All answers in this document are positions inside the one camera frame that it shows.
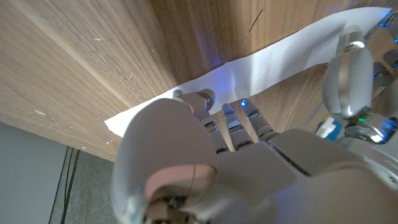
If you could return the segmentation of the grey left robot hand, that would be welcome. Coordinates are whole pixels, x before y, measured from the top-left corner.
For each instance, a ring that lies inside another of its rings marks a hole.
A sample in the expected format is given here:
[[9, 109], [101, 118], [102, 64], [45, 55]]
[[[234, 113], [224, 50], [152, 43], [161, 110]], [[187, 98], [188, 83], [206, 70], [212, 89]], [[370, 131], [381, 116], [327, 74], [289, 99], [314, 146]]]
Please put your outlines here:
[[161, 98], [133, 117], [113, 167], [120, 223], [396, 223], [397, 173], [313, 133], [254, 143], [224, 107], [229, 151], [206, 89]]

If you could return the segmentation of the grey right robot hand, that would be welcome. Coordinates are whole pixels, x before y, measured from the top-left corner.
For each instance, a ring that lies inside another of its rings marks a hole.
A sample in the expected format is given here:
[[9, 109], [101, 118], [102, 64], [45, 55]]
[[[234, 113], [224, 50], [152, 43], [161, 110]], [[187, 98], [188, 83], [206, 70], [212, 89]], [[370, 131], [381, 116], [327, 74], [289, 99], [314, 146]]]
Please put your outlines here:
[[346, 138], [385, 144], [397, 136], [397, 78], [381, 75], [366, 47], [365, 35], [377, 22], [397, 34], [397, 13], [357, 9], [339, 35], [336, 55], [326, 70], [322, 97], [327, 110], [348, 121], [342, 127], [333, 118], [316, 131], [335, 141], [344, 131]]

